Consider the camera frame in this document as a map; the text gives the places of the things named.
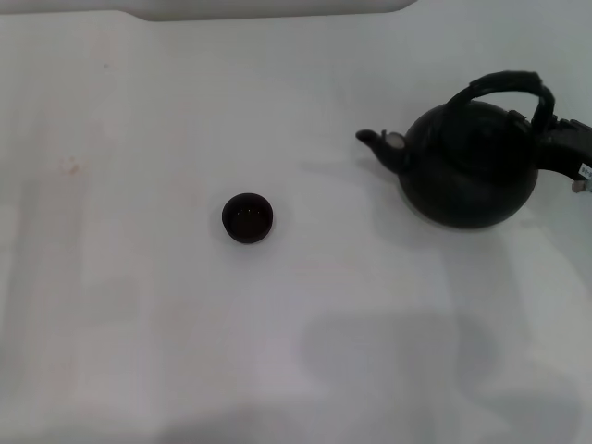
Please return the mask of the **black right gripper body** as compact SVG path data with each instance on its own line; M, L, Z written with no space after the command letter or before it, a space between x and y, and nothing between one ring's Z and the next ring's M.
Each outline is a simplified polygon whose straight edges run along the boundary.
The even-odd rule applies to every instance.
M537 140L537 168L575 182L591 180L591 128L574 119L555 119Z

